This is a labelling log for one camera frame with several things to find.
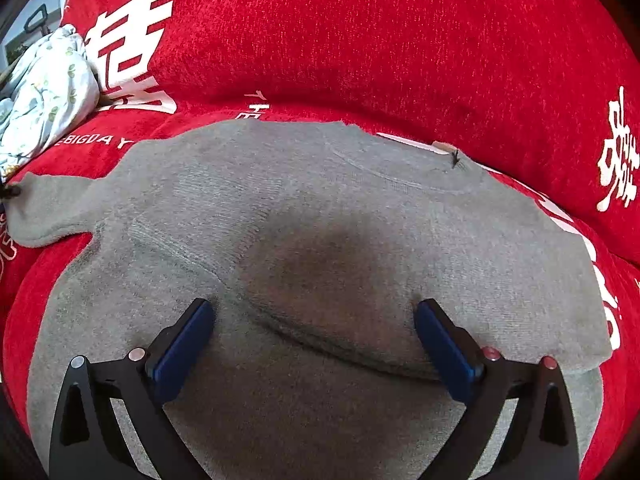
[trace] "white patterned cloth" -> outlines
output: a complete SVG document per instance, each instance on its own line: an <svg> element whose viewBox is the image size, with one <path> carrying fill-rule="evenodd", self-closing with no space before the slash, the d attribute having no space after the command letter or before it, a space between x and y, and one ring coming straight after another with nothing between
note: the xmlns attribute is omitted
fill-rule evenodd
<svg viewBox="0 0 640 480"><path fill-rule="evenodd" d="M32 44L0 91L2 181L78 126L99 94L84 41L73 26Z"/></svg>

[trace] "metal screw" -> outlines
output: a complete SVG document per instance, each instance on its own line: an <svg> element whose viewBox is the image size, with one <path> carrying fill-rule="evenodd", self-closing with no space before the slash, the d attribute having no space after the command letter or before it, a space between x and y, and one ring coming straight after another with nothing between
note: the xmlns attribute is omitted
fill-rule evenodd
<svg viewBox="0 0 640 480"><path fill-rule="evenodd" d="M84 357L82 357L81 355L77 355L76 357L71 359L71 367L72 368L79 368L83 364L84 364Z"/></svg>
<svg viewBox="0 0 640 480"><path fill-rule="evenodd" d="M500 351L492 346L485 346L484 348L482 348L482 355L489 359L489 361L497 361L502 357Z"/></svg>
<svg viewBox="0 0 640 480"><path fill-rule="evenodd" d="M145 356L144 348L134 348L131 352L129 352L129 359L132 361L140 361Z"/></svg>
<svg viewBox="0 0 640 480"><path fill-rule="evenodd" d="M542 364L549 370L555 370L556 368L558 368L558 361L553 359L550 355L545 355L542 358Z"/></svg>

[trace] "gray fabric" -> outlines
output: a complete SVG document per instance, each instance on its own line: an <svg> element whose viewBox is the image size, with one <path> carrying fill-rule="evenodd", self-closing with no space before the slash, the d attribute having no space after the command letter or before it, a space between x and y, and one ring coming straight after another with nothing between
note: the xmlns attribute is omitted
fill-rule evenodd
<svg viewBox="0 0 640 480"><path fill-rule="evenodd" d="M69 359L122 357L196 296L216 300L216 331L166 410L214 478L415 478L462 413L439 384L398 376L435 377L412 328L426 297L510 358L555 355L586 450L611 352L586 248L465 156L343 124L225 121L139 142L104 179L22 187L18 243L94 233L31 363L44 463Z"/></svg>

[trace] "red bedding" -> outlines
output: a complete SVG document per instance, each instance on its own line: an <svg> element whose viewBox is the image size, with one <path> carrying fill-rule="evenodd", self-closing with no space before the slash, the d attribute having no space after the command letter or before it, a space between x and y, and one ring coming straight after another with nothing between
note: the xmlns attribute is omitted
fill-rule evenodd
<svg viewBox="0 0 640 480"><path fill-rule="evenodd" d="M581 471L596 476L640 409L640 66L597 0L67 0L63 23L114 104L17 179L98 178L139 140L222 119L342 120L455 144L568 211L496 175L593 247L614 348ZM28 249L3 234L2 364L25 427L47 298L88 240Z"/></svg>

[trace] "blue gripper pad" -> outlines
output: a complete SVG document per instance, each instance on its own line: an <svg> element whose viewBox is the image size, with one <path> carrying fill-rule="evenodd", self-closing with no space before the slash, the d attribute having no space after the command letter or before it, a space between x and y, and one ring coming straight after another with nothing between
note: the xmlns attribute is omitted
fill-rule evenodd
<svg viewBox="0 0 640 480"><path fill-rule="evenodd" d="M160 404L178 396L191 367L213 332L216 314L209 301L200 301L200 306L151 372L154 397Z"/></svg>
<svg viewBox="0 0 640 480"><path fill-rule="evenodd" d="M467 404L476 374L427 301L414 311L415 331L452 399Z"/></svg>

